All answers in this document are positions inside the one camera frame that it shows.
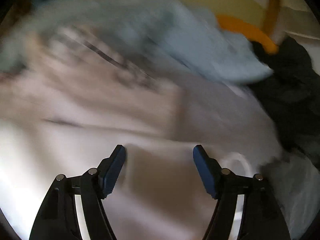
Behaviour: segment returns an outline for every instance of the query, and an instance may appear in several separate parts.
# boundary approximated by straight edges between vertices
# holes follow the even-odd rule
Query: blue gripper pad
[[[98,176],[98,184],[102,193],[102,199],[112,193],[124,164],[125,157],[125,147],[117,145],[110,157],[103,159],[99,164],[98,170],[100,171],[100,174]]]
[[[210,158],[201,145],[193,148],[193,161],[197,167],[205,190],[212,198],[218,194],[221,167],[216,159]]]

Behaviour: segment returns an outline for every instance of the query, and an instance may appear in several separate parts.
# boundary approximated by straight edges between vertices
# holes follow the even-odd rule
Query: laundry
[[[28,69],[0,84],[2,117],[175,132],[182,90],[173,82],[150,76],[82,28],[58,29],[47,46],[37,34],[26,41]]]
[[[122,143],[128,160],[104,201],[115,234],[202,237],[216,202],[197,174],[194,145],[252,177],[280,156],[272,121],[247,89],[136,64],[94,30],[62,26],[48,40],[27,34],[25,70],[0,83],[0,114],[17,124],[0,126],[1,209],[28,239],[52,178],[81,173]]]
[[[283,147],[290,150],[299,147],[305,136],[319,135],[320,76],[312,69],[308,52],[291,37],[275,55],[265,53],[256,42],[253,48],[274,73],[249,87],[275,122]]]
[[[291,239],[300,239],[320,210],[320,172],[299,151],[261,168],[286,220]]]
[[[21,41],[27,33],[47,41],[59,26],[71,24],[94,26],[97,36],[124,56],[143,55],[161,69],[169,58],[171,70],[242,84],[272,73],[242,34],[221,31],[212,12],[178,0],[49,0],[3,40],[1,70],[25,65]]]
[[[259,60],[274,73],[249,87],[289,152],[285,160],[264,166],[262,172],[274,188],[291,238],[299,239],[320,216],[320,76],[312,69],[308,52],[291,37],[275,55],[252,44]]]

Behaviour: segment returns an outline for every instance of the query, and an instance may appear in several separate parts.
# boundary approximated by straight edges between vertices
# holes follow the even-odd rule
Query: crumpled fabric
[[[169,58],[172,69],[211,81],[243,84],[272,73],[243,35],[220,30],[210,11],[189,9],[178,0],[49,0],[3,40],[1,70],[25,63],[27,33],[48,39],[58,26],[70,24],[94,26],[125,56],[142,54],[158,68],[166,68],[157,63]]]
[[[320,209],[320,173],[299,152],[287,161],[275,161],[262,167],[284,215],[291,239],[299,239]]]
[[[312,69],[308,52],[291,37],[275,55],[256,42],[253,48],[274,73],[249,87],[275,122],[282,146],[301,150],[313,141],[310,136],[320,134],[320,76]]]
[[[46,45],[28,35],[27,69],[5,80],[6,113],[22,129],[0,122],[0,207],[21,239],[57,174],[83,174],[117,144],[128,157],[103,204],[116,236],[130,240],[203,237],[216,201],[194,165],[195,145],[249,177],[279,156],[273,123],[249,91],[187,72],[144,72],[85,26],[58,30]],[[241,209],[239,201],[230,239]]]

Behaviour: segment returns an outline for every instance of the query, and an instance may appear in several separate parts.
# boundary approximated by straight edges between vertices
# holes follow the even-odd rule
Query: dark clothing
[[[320,76],[312,69],[308,52],[291,37],[283,41],[276,55],[268,55],[257,42],[252,46],[258,59],[274,73],[249,85],[250,89],[275,122],[282,146],[286,150],[297,147],[308,155],[306,145],[312,142],[314,146],[320,136]]]

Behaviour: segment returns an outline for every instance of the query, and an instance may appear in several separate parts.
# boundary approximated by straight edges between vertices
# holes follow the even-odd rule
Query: light blue cloth
[[[72,24],[95,27],[103,41],[125,55],[147,57],[159,70],[241,84],[272,74],[243,35],[220,30],[209,10],[190,9],[178,0],[49,0],[3,40],[0,70],[26,64],[28,32],[48,39],[58,26]]]

